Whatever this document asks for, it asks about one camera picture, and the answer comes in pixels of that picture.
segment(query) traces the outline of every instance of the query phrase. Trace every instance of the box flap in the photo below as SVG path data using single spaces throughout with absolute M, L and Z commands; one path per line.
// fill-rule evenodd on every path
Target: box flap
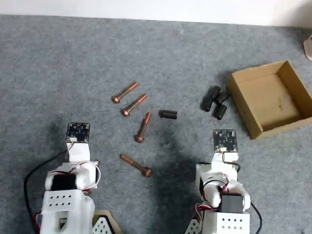
M 311 95 L 292 65 L 288 61 L 285 62 L 278 74 L 299 107 L 303 117 L 312 117 Z
M 294 129 L 297 127 L 302 127 L 302 126 L 305 126 L 305 125 L 308 125 L 311 123 L 312 123 L 312 118 L 302 119 L 302 120 L 299 120 L 299 121 L 296 121 L 296 122 L 293 122 L 293 123 L 290 123 L 290 124 L 287 124 L 284 126 L 280 126 L 280 127 L 265 131 L 265 132 L 261 133 L 255 139 L 261 139 L 261 138 L 268 137 L 268 136 L 273 135 L 273 134 L 281 133 L 281 132 L 284 132 L 284 131 L 287 131 L 290 129 Z
M 241 71 L 232 73 L 232 76 L 237 82 L 265 77 L 277 73 L 286 61 L 275 62 L 258 67 L 251 67 Z
M 234 99 L 238 112 L 240 113 L 241 117 L 243 118 L 249 130 L 251 138 L 255 139 L 257 136 L 259 136 L 263 132 L 261 124 L 256 119 L 253 112 L 251 111 L 248 104 L 246 103 L 246 100 L 243 94 L 241 93 L 234 77 L 230 79 L 227 87 L 230 93 L 232 94 L 232 97 Z

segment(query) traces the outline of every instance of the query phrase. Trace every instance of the black wire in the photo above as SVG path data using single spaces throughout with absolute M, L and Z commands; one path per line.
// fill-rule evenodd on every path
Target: black wire
M 225 162 L 225 161 L 223 161 L 223 162 L 226 164 L 231 164 L 231 165 L 237 166 L 238 167 L 236 170 L 237 173 L 240 171 L 240 165 L 237 162 Z
M 27 191 L 27 182 L 28 182 L 28 179 L 30 178 L 30 176 L 35 173 L 40 167 L 44 166 L 45 164 L 57 159 L 59 156 L 61 156 L 63 153 L 67 152 L 68 150 L 64 150 L 60 153 L 58 153 L 57 155 L 51 157 L 50 159 L 44 161 L 43 163 L 39 164 L 37 167 L 35 167 L 34 169 L 32 169 L 30 171 L 30 173 L 28 173 L 28 175 L 25 177 L 25 180 L 24 180 L 24 198 L 25 198 L 25 204 L 26 204 L 26 208 L 27 208 L 27 211 L 28 211 L 28 214 L 29 214 L 29 218 L 31 220 L 31 223 L 32 223 L 32 226 L 33 226 L 33 229 L 34 229 L 34 232 L 37 233 L 37 228 L 36 228 L 36 222 L 34 220 L 34 216 L 33 216 L 33 211 L 30 207 L 30 204 L 29 204 L 29 197 L 28 197 L 28 191 Z
M 251 206 L 253 207 L 254 211 L 255 211 L 255 212 L 258 214 L 258 216 L 259 216 L 260 224 L 259 224 L 258 230 L 257 230 L 256 233 L 255 233 L 255 234 L 259 234 L 260 231 L 261 231 L 261 229 L 262 229 L 262 216 L 261 216 L 259 210 L 256 208 L 256 206 L 255 206 L 252 202 L 251 202 L 250 204 L 251 204 Z
M 200 163 L 198 163 L 198 164 L 210 165 L 211 163 L 209 163 L 209 162 L 200 162 Z
M 238 168 L 237 168 L 237 173 L 240 171 L 240 165 L 237 163 L 237 162 L 226 162 L 226 161 L 224 161 L 224 152 L 223 152 L 223 154 L 222 154 L 222 161 L 224 162 L 224 163 L 226 163 L 226 164 L 230 164 L 230 165 L 234 165 L 234 166 L 237 166 Z

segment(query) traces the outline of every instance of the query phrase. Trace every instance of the black cylinder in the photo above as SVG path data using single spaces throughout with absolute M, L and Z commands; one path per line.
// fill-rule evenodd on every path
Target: black cylinder
M 208 112 L 211 109 L 211 105 L 213 104 L 213 97 L 212 96 L 207 96 L 203 99 L 203 102 L 201 103 L 201 108 Z
M 214 117 L 221 120 L 226 112 L 227 107 L 225 105 L 217 105 L 214 111 Z
M 220 96 L 218 96 L 216 98 L 216 101 L 219 103 L 219 104 L 222 104 L 226 99 L 228 99 L 229 97 L 229 93 L 227 92 L 224 92 L 222 94 L 220 94 Z
M 177 118 L 177 111 L 160 110 L 158 113 L 161 118 Z
M 221 88 L 219 86 L 214 86 L 211 88 L 210 96 L 212 96 L 213 100 L 219 95 Z

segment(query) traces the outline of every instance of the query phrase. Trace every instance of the screw thread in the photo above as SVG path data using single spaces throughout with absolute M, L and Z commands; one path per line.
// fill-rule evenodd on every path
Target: screw thread
M 134 102 L 132 102 L 127 108 L 126 110 L 128 112 L 131 112 L 134 108 L 136 108 L 142 101 L 145 100 L 145 98 L 147 98 L 147 94 L 142 94 L 137 100 L 135 100 Z
M 132 160 L 131 158 L 129 158 L 126 155 L 120 155 L 120 158 L 122 160 L 128 162 L 129 164 L 131 164 L 132 166 L 134 166 L 135 168 L 137 168 L 138 170 L 140 170 L 143 173 L 145 173 L 147 171 L 147 169 L 145 167 L 143 167 L 141 164 L 138 164 L 137 162 L 135 162 L 134 160 Z
M 138 82 L 134 82 L 129 87 L 125 88 L 120 94 L 117 95 L 118 99 L 122 99 L 127 93 L 133 90 L 135 87 L 138 86 Z
M 143 120 L 142 125 L 141 125 L 141 128 L 140 128 L 139 133 L 138 133 L 138 136 L 139 136 L 139 137 L 143 137 L 143 136 L 144 136 L 145 130 L 146 130 L 146 128 L 147 128 L 147 125 L 148 125 L 148 123 L 149 123 L 150 120 L 151 120 L 151 116 L 152 116 L 151 113 L 149 113 L 149 112 L 146 113 L 145 119 Z

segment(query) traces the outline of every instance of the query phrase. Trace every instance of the bolt head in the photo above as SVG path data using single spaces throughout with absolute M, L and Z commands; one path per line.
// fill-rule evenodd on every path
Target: bolt head
M 150 177 L 153 174 L 151 168 L 146 167 L 147 171 L 144 173 L 145 177 Z
M 120 100 L 116 96 L 112 96 L 113 103 L 120 103 Z
M 123 109 L 122 111 L 123 116 L 130 116 L 130 112 L 128 112 L 126 109 Z
M 142 142 L 144 141 L 144 138 L 141 137 L 141 136 L 135 135 L 135 140 L 136 140 L 136 142 L 138 142 L 138 143 L 142 143 Z

